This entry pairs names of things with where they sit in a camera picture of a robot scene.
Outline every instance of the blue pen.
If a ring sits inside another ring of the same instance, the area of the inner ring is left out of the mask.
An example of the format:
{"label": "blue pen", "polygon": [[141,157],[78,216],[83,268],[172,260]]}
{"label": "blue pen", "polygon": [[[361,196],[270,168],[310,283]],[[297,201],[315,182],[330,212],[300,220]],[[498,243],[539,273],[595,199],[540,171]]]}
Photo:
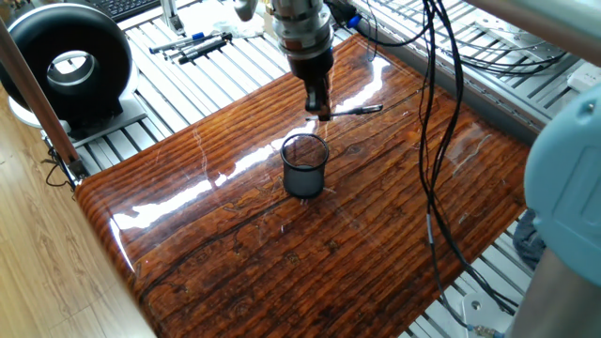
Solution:
{"label": "blue pen", "polygon": [[170,49],[185,47],[185,46],[187,46],[187,45],[189,45],[191,43],[194,43],[197,40],[200,40],[200,39],[202,39],[204,37],[205,37],[204,33],[202,33],[202,32],[201,33],[196,33],[196,34],[192,35],[189,38],[181,38],[181,39],[177,39],[175,41],[171,41],[171,42],[165,43],[165,44],[160,45],[160,46],[150,47],[149,50],[150,50],[151,54],[156,54],[158,52],[167,51],[167,50],[170,50]]}

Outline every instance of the keyboard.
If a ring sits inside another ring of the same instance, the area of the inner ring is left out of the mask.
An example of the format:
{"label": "keyboard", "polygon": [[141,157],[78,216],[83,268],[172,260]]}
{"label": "keyboard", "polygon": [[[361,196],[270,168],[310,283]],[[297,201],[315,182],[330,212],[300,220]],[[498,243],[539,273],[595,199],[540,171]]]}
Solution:
{"label": "keyboard", "polygon": [[116,23],[161,5],[161,0],[89,0]]}

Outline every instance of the wooden floor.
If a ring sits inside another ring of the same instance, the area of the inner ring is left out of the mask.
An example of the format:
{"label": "wooden floor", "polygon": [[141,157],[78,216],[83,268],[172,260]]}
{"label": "wooden floor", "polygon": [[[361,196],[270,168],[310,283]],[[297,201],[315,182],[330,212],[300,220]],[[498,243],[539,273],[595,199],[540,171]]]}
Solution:
{"label": "wooden floor", "polygon": [[154,337],[46,153],[0,86],[0,337]]}

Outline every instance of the white base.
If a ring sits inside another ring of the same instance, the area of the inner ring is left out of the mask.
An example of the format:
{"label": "white base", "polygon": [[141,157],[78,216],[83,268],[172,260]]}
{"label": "white base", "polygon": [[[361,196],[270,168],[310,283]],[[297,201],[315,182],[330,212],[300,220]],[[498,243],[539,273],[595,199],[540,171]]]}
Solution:
{"label": "white base", "polygon": [[[138,77],[138,68],[135,66],[135,63],[132,63],[130,79],[128,80],[128,84],[123,90],[123,93],[121,93],[121,95],[119,96],[119,101],[121,102],[121,107],[123,108],[124,113],[128,112],[130,109],[133,109],[136,112],[140,110],[144,111],[144,109],[140,107],[138,101],[133,97],[133,92],[138,88]],[[17,119],[19,119],[21,122],[28,126],[41,129],[41,124],[39,124],[36,115],[30,112],[29,110],[23,108],[21,104],[17,103],[17,101],[11,97],[8,97],[8,107],[10,108],[10,111],[15,115],[15,117],[17,117]],[[71,128],[67,121],[60,120],[60,124],[63,126],[65,132],[71,131]]]}

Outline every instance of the metal cylinder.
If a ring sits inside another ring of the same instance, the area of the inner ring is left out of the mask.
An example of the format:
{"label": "metal cylinder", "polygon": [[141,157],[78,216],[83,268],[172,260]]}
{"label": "metal cylinder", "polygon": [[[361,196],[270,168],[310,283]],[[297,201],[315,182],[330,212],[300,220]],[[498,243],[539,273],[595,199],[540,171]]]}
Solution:
{"label": "metal cylinder", "polygon": [[323,0],[274,0],[273,31],[292,60],[316,57],[331,47],[330,10]]}
{"label": "metal cylinder", "polygon": [[601,287],[547,248],[505,338],[565,337],[601,337]]}

